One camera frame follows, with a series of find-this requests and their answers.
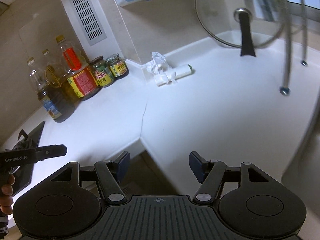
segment metal screw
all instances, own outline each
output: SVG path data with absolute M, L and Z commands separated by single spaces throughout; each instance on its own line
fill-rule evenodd
M 211 198 L 212 197 L 206 193 L 196 195 L 196 199 L 202 202 L 209 201 Z
M 288 96 L 290 95 L 290 89 L 289 88 L 285 88 L 285 87 L 280 87 L 280 93 L 283 96 Z
M 114 202 L 121 201 L 124 199 L 124 196 L 119 193 L 114 193 L 108 196 L 108 199 Z

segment jar lid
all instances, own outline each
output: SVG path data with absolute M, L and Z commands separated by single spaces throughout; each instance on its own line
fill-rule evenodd
M 48 49 L 45 49 L 44 51 L 42 51 L 42 54 L 43 55 L 47 55 L 49 53 L 49 50 Z
M 89 62 L 90 65 L 94 65 L 95 63 L 99 62 L 103 60 L 103 56 L 100 57 L 96 57 L 95 59 L 93 59 L 92 61 Z
M 64 40 L 64 36 L 63 35 L 59 35 L 59 36 L 56 37 L 57 43 L 59 43 L 59 42 L 61 42 L 63 40 Z
M 108 58 L 106 59 L 106 62 L 113 61 L 113 60 L 115 60 L 115 59 L 117 59 L 117 58 L 119 58 L 119 54 L 118 54 L 118 53 L 117 53 L 117 54 L 113 54 L 112 56 L 110 56 L 110 57 L 108 57 Z

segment red label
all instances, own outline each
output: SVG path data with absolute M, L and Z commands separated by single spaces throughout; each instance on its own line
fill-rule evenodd
M 80 92 L 84 95 L 89 94 L 97 87 L 94 77 L 92 76 L 91 71 L 88 69 L 88 67 L 75 75 L 73 79 Z
M 73 48 L 66 49 L 63 52 L 63 56 L 72 70 L 79 70 L 81 68 L 81 62 Z

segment person's hand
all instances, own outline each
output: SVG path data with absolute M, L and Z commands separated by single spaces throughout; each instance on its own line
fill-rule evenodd
M 6 215 L 12 214 L 11 205 L 13 204 L 13 199 L 12 199 L 13 189 L 11 185 L 14 184 L 14 181 L 15 181 L 14 176 L 10 175 L 8 179 L 8 184 L 5 184 L 1 187 L 1 191 L 5 196 L 0 197 L 0 206 L 1 206 L 0 209 Z

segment crumpled paper towel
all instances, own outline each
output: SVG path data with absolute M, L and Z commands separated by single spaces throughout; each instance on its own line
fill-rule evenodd
M 175 72 L 167 63 L 165 56 L 159 52 L 152 52 L 152 58 L 152 61 L 146 63 L 146 70 L 153 75 L 159 75 L 166 84 L 170 81 L 176 83 Z

